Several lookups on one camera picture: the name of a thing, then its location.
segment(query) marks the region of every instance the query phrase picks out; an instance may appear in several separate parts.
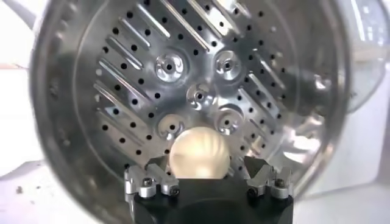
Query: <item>metal clamp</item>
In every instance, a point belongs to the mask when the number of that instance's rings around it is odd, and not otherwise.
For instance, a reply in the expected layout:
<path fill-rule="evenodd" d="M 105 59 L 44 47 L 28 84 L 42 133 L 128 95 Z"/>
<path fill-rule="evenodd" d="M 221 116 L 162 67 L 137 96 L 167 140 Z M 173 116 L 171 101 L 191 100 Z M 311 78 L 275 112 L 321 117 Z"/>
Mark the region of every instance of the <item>metal clamp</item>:
<path fill-rule="evenodd" d="M 286 199 L 289 195 L 291 195 L 291 176 L 291 169 L 287 167 L 283 167 L 280 173 L 276 173 L 276 177 L 270 185 L 271 195 L 274 198 Z"/>
<path fill-rule="evenodd" d="M 180 192 L 178 179 L 168 176 L 156 164 L 147 165 L 146 170 L 139 166 L 129 167 L 124 172 L 124 178 L 126 198 L 133 194 L 151 198 L 157 193 L 157 185 L 161 186 L 161 193 L 168 196 L 176 196 Z"/>
<path fill-rule="evenodd" d="M 272 172 L 272 167 L 270 165 L 263 165 L 263 167 L 256 173 L 256 175 L 246 181 L 250 189 L 248 190 L 248 195 L 250 197 L 259 197 L 266 192 L 266 186 L 268 184 L 268 179 Z"/>

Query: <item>white ball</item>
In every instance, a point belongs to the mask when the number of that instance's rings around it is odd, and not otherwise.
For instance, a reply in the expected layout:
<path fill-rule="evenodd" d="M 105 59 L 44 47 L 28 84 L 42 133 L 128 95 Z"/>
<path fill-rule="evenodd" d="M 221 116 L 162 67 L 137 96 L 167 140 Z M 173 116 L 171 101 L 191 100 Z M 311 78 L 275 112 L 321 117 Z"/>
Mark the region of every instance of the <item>white ball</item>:
<path fill-rule="evenodd" d="M 229 169 L 229 147 L 208 127 L 184 131 L 172 145 L 169 165 L 176 178 L 223 178 Z"/>

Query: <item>black base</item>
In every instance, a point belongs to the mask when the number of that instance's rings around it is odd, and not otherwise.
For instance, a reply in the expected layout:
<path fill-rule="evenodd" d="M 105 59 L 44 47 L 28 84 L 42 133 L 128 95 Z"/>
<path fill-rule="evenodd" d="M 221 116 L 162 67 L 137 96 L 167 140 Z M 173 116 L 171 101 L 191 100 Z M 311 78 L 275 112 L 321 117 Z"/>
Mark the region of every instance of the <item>black base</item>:
<path fill-rule="evenodd" d="M 245 180 L 179 180 L 180 194 L 160 193 L 152 198 L 135 196 L 137 224 L 290 224 L 294 200 L 248 196 Z"/>

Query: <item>perforated metal surface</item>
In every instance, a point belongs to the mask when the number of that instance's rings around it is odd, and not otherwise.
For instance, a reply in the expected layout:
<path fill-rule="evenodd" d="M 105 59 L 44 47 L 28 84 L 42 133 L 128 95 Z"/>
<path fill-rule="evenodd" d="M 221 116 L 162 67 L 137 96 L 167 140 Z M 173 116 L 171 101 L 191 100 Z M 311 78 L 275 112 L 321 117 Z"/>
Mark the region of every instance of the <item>perforated metal surface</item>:
<path fill-rule="evenodd" d="M 42 143 L 108 221 L 127 218 L 123 166 L 168 154 L 198 126 L 225 136 L 229 175 L 247 177 L 245 155 L 265 158 L 292 168 L 298 194 L 344 119 L 345 37 L 325 0 L 53 1 L 32 68 Z"/>

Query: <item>bolt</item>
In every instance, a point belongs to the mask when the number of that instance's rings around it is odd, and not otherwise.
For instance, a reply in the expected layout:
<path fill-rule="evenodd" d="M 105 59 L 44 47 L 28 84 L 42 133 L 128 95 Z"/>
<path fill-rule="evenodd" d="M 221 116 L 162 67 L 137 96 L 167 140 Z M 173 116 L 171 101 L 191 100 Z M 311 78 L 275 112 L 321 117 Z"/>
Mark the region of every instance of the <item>bolt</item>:
<path fill-rule="evenodd" d="M 178 196 L 179 193 L 180 193 L 180 189 L 179 189 L 178 186 L 173 186 L 173 187 L 171 187 L 170 190 L 169 190 L 169 194 L 170 194 L 171 196 L 173 196 L 173 197 Z"/>
<path fill-rule="evenodd" d="M 246 192 L 247 196 L 248 196 L 249 198 L 251 198 L 251 199 L 257 198 L 257 193 L 258 193 L 258 191 L 257 191 L 257 189 L 255 189 L 255 188 L 250 188 L 250 189 Z"/>
<path fill-rule="evenodd" d="M 283 179 L 276 179 L 275 186 L 276 187 L 285 187 L 285 181 Z"/>
<path fill-rule="evenodd" d="M 142 184 L 143 184 L 143 186 L 145 186 L 145 187 L 151 186 L 152 183 L 153 183 L 153 180 L 152 180 L 150 177 L 144 178 L 144 179 L 142 180 Z"/>

